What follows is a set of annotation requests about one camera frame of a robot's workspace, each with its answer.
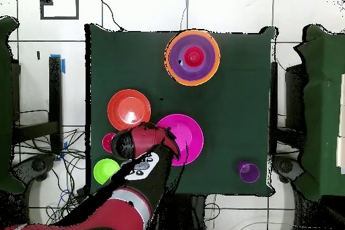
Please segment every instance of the chair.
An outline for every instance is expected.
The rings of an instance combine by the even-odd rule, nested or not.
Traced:
[[[62,145],[61,59],[49,58],[49,121],[20,125],[20,64],[11,58],[7,39],[19,23],[11,17],[0,18],[0,191],[2,194],[23,194],[34,180],[42,181],[53,168]],[[14,145],[50,135],[51,153],[37,154],[14,167]]]

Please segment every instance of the black frame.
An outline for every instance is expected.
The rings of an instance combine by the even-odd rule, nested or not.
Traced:
[[[13,120],[20,119],[20,65],[12,61]],[[60,154],[63,149],[62,137],[62,85],[61,58],[49,57],[49,121],[33,125],[14,125],[13,144],[50,135],[51,150]]]

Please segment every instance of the white tile floor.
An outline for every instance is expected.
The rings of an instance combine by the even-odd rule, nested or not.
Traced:
[[[73,0],[47,6],[50,16],[69,16],[75,13]],[[302,40],[303,27],[318,23],[328,30],[345,29],[344,0],[189,0],[185,12],[185,0],[104,0],[111,7],[116,22],[126,30],[179,30],[205,28],[215,32],[259,32],[265,26],[279,29],[276,57],[283,68],[301,62],[293,46]],[[79,20],[40,20],[39,0],[0,0],[0,16],[12,16],[20,27],[9,37],[14,58],[22,65],[21,108],[22,111],[48,109],[48,57],[60,54],[66,61],[63,74],[63,124],[64,130],[85,126],[85,37],[84,24],[95,23],[109,30],[118,30],[108,7],[100,0],[79,0]],[[40,51],[40,60],[36,52]],[[284,70],[278,68],[278,112],[286,113]],[[46,121],[46,113],[22,114],[22,123]],[[278,124],[284,125],[284,117]],[[84,139],[73,145],[83,151]],[[290,150],[279,145],[281,150]],[[21,151],[31,151],[21,147]],[[29,155],[22,154],[21,159]],[[84,161],[78,167],[85,167]],[[66,172],[63,163],[55,162],[53,168],[66,188]],[[73,170],[76,188],[85,183],[82,169]],[[294,218],[294,199],[289,185],[279,182],[276,174],[271,176],[276,193],[269,198],[255,196],[216,195],[215,203],[221,208],[219,216],[206,221],[208,230],[291,230]],[[35,182],[30,193],[30,218],[32,222],[45,223],[48,216],[45,206],[58,206],[61,191],[53,172],[42,183]],[[208,197],[213,202],[214,196]],[[218,214],[212,204],[205,210],[205,218]]]

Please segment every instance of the white tile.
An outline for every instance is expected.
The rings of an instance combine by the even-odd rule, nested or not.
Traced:
[[[73,137],[71,143],[75,141],[75,139],[82,134],[84,131],[84,127],[74,128],[74,127],[64,127],[63,131],[68,132],[71,130],[77,129],[76,136]],[[64,133],[64,142],[70,143],[70,139],[72,136],[67,137],[71,133]],[[75,143],[71,144],[68,147],[70,151],[85,151],[85,135],[82,135],[80,139],[78,139]],[[67,161],[66,165],[68,166],[69,172],[71,173],[75,188],[74,193],[80,188],[85,185],[85,159],[74,159],[70,154],[66,154],[64,156],[65,160]],[[59,177],[59,185],[62,190],[66,190],[67,188],[71,190],[71,182],[70,179],[67,179],[67,171],[64,165],[63,160],[55,161],[53,169],[57,176]],[[47,179],[44,181],[38,182],[34,181],[32,185],[32,189],[30,191],[30,198],[29,198],[29,206],[31,207],[45,207],[45,206],[62,206],[63,200],[61,200],[61,190],[58,186],[58,179],[53,171],[49,171]]]
[[[272,171],[271,185],[275,189],[270,196],[270,208],[294,209],[294,193],[289,183],[282,183],[276,173]]]
[[[18,46],[17,42],[9,42],[9,48],[11,49],[11,54],[13,59],[18,59]]]
[[[0,17],[17,18],[17,0],[0,0]],[[17,30],[9,35],[9,40],[17,40]]]
[[[294,210],[270,210],[268,222],[268,230],[292,230]]]
[[[345,138],[337,137],[337,167],[345,168]]]
[[[345,74],[342,74],[342,90],[340,93],[340,104],[345,105]]]
[[[216,204],[220,208],[267,208],[267,198],[258,196],[224,196],[217,194]]]
[[[189,0],[189,28],[258,33],[272,25],[272,0]]]
[[[46,224],[49,219],[45,208],[29,208],[30,223]]]
[[[71,13],[71,11],[66,10],[65,6],[71,0],[56,1],[57,5],[51,7],[51,9],[54,9],[51,12],[59,16]],[[84,24],[101,24],[101,6],[102,2],[100,0],[79,0],[78,20],[41,20],[40,0],[18,0],[19,39],[85,40]]]
[[[295,45],[297,44],[276,44],[276,59],[278,63],[278,114],[281,115],[286,115],[285,70],[287,67],[302,63],[299,54],[293,49]],[[285,126],[285,119],[286,117],[278,116],[278,126]]]
[[[277,41],[302,41],[303,28],[321,24],[330,32],[340,32],[344,25],[344,0],[274,0],[274,26]]]
[[[212,210],[205,210],[207,230],[267,230],[267,210],[222,209],[217,216]]]
[[[29,208],[30,224],[47,224],[57,222],[59,215],[56,208]]]
[[[126,30],[177,31],[185,9],[185,0],[103,0],[114,13],[118,25]],[[108,7],[103,7],[104,27],[119,30]]]
[[[85,43],[19,42],[20,111],[49,110],[49,56],[65,59],[62,74],[63,125],[85,125]],[[47,120],[45,112],[21,114],[22,124]]]
[[[340,105],[339,136],[345,137],[345,105]]]

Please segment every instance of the purple cup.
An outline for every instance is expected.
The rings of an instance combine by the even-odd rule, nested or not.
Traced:
[[[253,163],[243,161],[239,163],[239,174],[245,183],[255,183],[259,179],[260,171]]]

